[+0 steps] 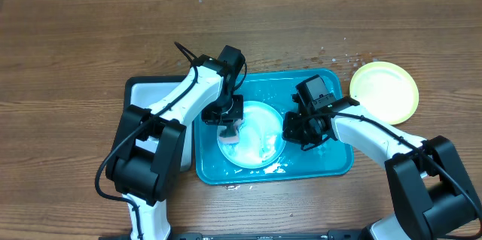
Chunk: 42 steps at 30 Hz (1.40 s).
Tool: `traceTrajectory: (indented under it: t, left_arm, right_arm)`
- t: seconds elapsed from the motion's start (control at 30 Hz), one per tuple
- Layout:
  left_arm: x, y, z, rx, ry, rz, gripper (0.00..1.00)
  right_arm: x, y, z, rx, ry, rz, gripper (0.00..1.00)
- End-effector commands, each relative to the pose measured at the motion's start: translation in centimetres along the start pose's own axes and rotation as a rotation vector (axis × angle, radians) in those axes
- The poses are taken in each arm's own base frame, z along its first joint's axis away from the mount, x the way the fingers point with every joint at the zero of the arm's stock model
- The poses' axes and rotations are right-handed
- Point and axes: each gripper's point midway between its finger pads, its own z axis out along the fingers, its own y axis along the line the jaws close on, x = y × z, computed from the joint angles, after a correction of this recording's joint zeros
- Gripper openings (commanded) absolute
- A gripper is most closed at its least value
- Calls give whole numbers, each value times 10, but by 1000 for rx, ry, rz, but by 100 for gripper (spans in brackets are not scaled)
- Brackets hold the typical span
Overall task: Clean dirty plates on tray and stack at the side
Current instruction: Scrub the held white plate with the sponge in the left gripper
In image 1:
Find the green and pink sponge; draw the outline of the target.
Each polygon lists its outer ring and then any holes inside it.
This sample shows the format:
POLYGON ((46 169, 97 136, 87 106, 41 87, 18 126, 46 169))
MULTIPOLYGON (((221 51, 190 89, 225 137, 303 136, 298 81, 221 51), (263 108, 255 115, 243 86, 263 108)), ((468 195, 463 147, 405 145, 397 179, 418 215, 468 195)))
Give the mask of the green and pink sponge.
POLYGON ((239 143, 239 128, 235 125, 218 127, 218 142, 221 144, 239 143))

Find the light blue plate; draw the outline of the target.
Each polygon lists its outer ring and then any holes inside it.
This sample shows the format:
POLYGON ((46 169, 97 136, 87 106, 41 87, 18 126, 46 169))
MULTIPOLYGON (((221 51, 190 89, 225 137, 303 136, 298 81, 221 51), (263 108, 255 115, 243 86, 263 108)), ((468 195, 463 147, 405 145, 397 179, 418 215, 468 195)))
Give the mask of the light blue plate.
POLYGON ((285 147, 282 139, 282 117, 271 106, 257 101, 244 103, 243 120, 239 128, 239 143, 218 146, 234 165, 258 169, 274 162, 285 147))

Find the yellow plate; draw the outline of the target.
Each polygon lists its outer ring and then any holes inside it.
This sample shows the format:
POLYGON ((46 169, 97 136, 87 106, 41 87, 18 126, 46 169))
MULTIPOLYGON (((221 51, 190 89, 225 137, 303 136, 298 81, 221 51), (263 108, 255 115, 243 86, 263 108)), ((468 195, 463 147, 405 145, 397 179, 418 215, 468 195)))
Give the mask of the yellow plate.
POLYGON ((371 62, 359 68, 351 78, 349 94, 372 115, 391 125, 408 120, 419 104, 415 80, 390 62, 371 62))

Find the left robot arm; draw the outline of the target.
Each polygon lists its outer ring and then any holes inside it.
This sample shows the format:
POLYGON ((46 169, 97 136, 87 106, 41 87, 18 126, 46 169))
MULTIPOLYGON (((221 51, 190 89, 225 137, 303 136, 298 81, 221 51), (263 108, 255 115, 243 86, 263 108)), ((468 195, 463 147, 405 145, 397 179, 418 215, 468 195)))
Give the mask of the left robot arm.
POLYGON ((168 239, 166 199, 181 171, 188 128, 201 117, 208 125, 225 126, 228 139, 239 136, 243 97, 235 92, 246 58, 234 47, 220 55, 195 56, 177 48, 190 63, 186 78, 149 108, 124 109, 108 156, 99 166, 94 186, 103 198, 125 202, 132 230, 127 239, 168 239))

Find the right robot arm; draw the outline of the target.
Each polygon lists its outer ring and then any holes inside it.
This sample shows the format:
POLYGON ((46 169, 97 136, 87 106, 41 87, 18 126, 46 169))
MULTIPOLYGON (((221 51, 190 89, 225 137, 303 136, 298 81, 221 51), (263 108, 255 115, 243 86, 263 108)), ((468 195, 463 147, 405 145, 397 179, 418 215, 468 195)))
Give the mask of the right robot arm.
POLYGON ((386 171, 394 212, 361 239, 452 239, 481 219, 481 203, 453 143, 411 135, 370 114, 350 97, 304 101, 288 112, 282 137, 311 150, 332 139, 353 146, 386 171))

